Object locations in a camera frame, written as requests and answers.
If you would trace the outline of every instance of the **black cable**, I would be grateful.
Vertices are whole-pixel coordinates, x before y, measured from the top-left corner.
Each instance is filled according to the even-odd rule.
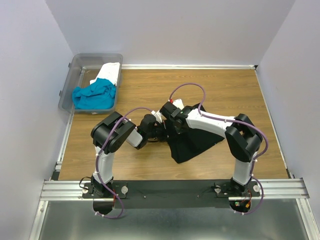
[[[81,186],[81,183],[84,179],[91,179],[91,177],[89,176],[84,176],[83,178],[81,178],[80,182],[79,182],[79,187],[85,190],[89,190],[89,188],[85,187],[85,186]]]

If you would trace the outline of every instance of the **white towel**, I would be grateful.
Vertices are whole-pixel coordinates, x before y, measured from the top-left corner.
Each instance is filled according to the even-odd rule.
[[[90,80],[90,84],[93,84],[99,78],[99,79],[108,79],[112,84],[117,85],[119,68],[120,68],[119,62],[108,62],[102,65],[96,78],[93,80]]]

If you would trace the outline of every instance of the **wood surface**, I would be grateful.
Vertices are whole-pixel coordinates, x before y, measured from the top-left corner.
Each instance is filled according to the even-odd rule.
[[[84,80],[94,79],[97,71],[85,73]],[[253,70],[174,69],[122,70],[116,111],[124,115],[136,107],[159,110],[175,87],[195,82],[206,90],[204,107],[207,112],[223,116],[240,113],[250,117],[269,139],[269,150],[258,159],[254,175],[261,179],[288,178],[276,137],[268,116],[259,84]],[[184,105],[199,103],[202,90],[184,86],[173,96]],[[138,125],[146,110],[137,110],[129,118]],[[95,169],[95,149],[90,137],[92,128],[107,115],[75,114],[64,153],[59,180],[80,180],[91,176]],[[124,143],[116,152],[113,175],[115,180],[197,180],[229,179],[235,160],[226,140],[197,157],[177,164],[169,146],[163,142],[148,143],[136,150]]]

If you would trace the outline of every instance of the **plastic bin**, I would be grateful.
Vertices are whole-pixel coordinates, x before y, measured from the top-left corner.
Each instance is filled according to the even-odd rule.
[[[117,53],[80,53],[75,55],[69,65],[70,69],[63,90],[60,92],[59,108],[71,113],[75,108],[72,101],[73,90],[77,86],[81,88],[88,86],[89,80],[97,76],[103,64],[120,63],[113,107],[109,109],[74,109],[75,113],[105,114],[113,112],[116,108],[119,87],[122,82],[122,61],[123,56]]]

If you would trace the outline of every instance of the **wooden tabletop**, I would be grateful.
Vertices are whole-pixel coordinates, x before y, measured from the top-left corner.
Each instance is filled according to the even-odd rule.
[[[89,71],[85,79],[94,79],[97,71]],[[122,70],[116,111],[124,115],[136,107],[159,110],[170,93],[186,82],[201,84],[206,90],[206,111],[223,116],[246,114],[268,137],[269,150],[258,159],[254,175],[261,179],[288,178],[276,137],[268,116],[259,84],[253,70],[224,69],[157,69]],[[173,96],[184,105],[201,101],[202,90],[184,86]],[[139,125],[148,112],[137,110],[129,118]],[[95,169],[95,148],[90,137],[92,128],[107,115],[75,114],[64,153],[59,180],[80,180]],[[115,180],[196,180],[229,179],[235,160],[226,140],[193,159],[177,164],[165,142],[152,142],[137,150],[124,143],[116,152]]]

